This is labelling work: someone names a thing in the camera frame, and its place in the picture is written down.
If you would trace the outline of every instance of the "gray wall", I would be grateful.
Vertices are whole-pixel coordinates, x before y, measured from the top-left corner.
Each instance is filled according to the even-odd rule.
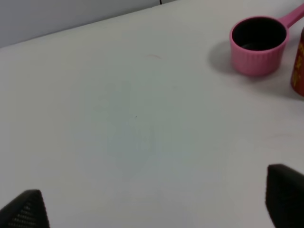
[[[0,0],[0,47],[158,4],[159,0]]]

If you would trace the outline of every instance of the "table surface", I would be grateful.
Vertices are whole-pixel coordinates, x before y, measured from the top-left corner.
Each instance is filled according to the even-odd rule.
[[[304,105],[250,80],[228,33],[301,0],[181,0],[0,50],[0,206],[42,190],[52,228],[273,227],[266,168],[304,172]]]

